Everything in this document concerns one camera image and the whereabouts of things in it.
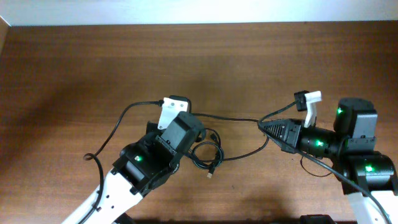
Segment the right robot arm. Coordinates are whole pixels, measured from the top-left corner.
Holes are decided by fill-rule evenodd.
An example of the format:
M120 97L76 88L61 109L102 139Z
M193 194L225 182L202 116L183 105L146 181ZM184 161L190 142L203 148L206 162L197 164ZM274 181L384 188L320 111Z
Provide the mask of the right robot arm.
M397 171L393 161L375 150L377 111L360 98L342 98L332 130L316 126L316 100L295 102L301 119L261 118L258 128L282 151L300 154L331 172L357 223L397 223Z

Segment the black USB cable thick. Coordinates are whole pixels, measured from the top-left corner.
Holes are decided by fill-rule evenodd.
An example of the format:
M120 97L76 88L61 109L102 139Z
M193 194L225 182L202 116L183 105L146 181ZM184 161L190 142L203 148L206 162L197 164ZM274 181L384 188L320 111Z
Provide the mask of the black USB cable thick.
M193 161L194 165L201 169L204 167L210 168L211 166L218 167L224 162L236 161L254 155L261 152L268 145L270 140L269 137L263 136L264 142L258 148L252 149L250 148L250 143L249 146L244 145L248 142L243 139L243 133L235 135L234 131L236 128L231 130L231 134L227 134L227 142L222 140L220 132L215 128L209 128L206 126L205 130L210 131L215 136L216 140L202 140L186 153L186 156ZM215 147L216 152L213 159L201 159L197 155L197 151L206 145Z

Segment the black USB cable thin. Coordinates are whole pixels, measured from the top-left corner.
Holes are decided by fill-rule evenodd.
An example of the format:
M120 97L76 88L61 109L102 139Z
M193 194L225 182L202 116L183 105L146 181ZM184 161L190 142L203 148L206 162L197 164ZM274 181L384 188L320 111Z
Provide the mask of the black USB cable thin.
M197 168L207 171L206 177L211 179L216 168L222 164L224 150L221 147L221 138L218 132L211 128L206 128L206 131L208 134L206 139L189 150L189 154L193 156L193 164Z

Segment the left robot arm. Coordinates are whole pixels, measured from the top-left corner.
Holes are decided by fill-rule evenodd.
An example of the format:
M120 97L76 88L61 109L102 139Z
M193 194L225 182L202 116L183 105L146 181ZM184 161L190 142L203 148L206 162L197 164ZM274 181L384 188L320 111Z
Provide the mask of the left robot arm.
M199 119L180 112L164 130L148 131L125 146L109 172L98 164L99 186L65 223L133 223L126 213L178 171L181 158L204 139Z

